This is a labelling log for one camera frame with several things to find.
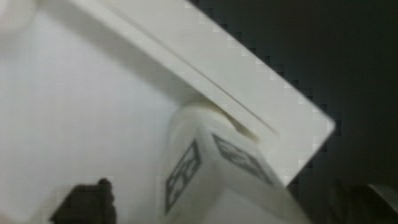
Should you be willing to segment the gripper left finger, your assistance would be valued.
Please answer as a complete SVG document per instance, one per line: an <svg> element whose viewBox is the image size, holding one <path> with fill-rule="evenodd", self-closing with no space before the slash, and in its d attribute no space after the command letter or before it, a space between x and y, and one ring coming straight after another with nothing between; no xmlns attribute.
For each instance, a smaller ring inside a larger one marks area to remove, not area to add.
<svg viewBox="0 0 398 224"><path fill-rule="evenodd" d="M79 184L61 200L47 221L51 224L116 224L111 182Z"/></svg>

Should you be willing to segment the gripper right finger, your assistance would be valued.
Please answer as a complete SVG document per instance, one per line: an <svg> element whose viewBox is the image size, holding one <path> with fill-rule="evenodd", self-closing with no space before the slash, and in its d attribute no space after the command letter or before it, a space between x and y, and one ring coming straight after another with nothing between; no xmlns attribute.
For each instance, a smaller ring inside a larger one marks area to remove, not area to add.
<svg viewBox="0 0 398 224"><path fill-rule="evenodd" d="M398 224L398 190L381 184L330 189L330 224Z"/></svg>

